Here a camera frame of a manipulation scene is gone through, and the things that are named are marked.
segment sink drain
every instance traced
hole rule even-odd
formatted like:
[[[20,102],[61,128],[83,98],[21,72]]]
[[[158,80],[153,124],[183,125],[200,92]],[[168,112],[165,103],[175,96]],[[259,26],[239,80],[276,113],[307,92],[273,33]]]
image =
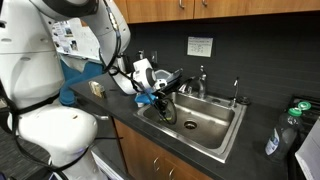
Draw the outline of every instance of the sink drain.
[[[221,103],[221,101],[219,99],[212,99],[213,103]]]
[[[187,129],[195,129],[197,128],[197,123],[195,123],[194,121],[186,121],[184,123],[184,127]]]

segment faucet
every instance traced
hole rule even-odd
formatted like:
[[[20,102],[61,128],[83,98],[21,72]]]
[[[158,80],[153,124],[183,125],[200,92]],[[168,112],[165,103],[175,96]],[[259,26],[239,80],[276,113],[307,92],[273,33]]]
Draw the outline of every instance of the faucet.
[[[184,83],[182,83],[178,91],[191,95],[193,90],[192,85],[193,85],[193,82],[195,82],[195,84],[198,85],[199,87],[198,98],[204,99],[207,94],[207,83],[206,83],[207,73],[205,72],[203,66],[200,66],[200,71],[202,73],[199,77],[193,76],[188,78]]]
[[[234,93],[234,97],[230,101],[229,106],[236,108],[237,107],[237,95],[238,95],[238,89],[239,89],[239,77],[236,78],[236,80],[233,83],[233,86],[236,87],[236,92]]]

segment spray bottle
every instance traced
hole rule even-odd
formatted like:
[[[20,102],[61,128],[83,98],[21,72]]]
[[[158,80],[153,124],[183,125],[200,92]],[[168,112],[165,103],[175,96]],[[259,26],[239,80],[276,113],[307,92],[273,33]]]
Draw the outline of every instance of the spray bottle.
[[[302,110],[311,108],[309,102],[300,102],[298,107],[290,108],[288,112],[279,117],[279,122],[273,129],[265,151],[269,159],[281,162],[287,155],[290,147],[297,136],[297,131],[302,128]]]

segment stainless steel sink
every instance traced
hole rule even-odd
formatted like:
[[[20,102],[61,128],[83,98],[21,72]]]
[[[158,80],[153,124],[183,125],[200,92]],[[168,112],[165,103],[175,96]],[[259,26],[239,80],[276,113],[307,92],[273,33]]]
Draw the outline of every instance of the stainless steel sink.
[[[161,121],[157,111],[144,106],[135,114],[141,120],[180,140],[181,142],[225,163],[236,138],[246,106],[229,107],[229,100],[207,96],[171,93],[177,108],[177,123]]]

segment wooden cabinet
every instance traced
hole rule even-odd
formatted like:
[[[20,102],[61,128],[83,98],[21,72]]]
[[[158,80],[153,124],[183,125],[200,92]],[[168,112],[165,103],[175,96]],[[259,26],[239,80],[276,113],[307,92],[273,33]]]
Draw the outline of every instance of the wooden cabinet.
[[[114,0],[116,5],[118,6],[119,10],[121,11],[124,19],[127,23],[129,23],[129,17],[128,17],[128,10],[127,10],[127,3],[126,0]]]
[[[194,19],[245,15],[246,2],[247,0],[195,0]]]
[[[139,180],[208,180],[189,164],[114,120],[129,174]]]
[[[320,10],[320,0],[115,0],[129,23]]]
[[[127,0],[127,8],[130,23],[193,19],[194,0]]]
[[[271,14],[320,10],[319,0],[247,0],[246,14]]]

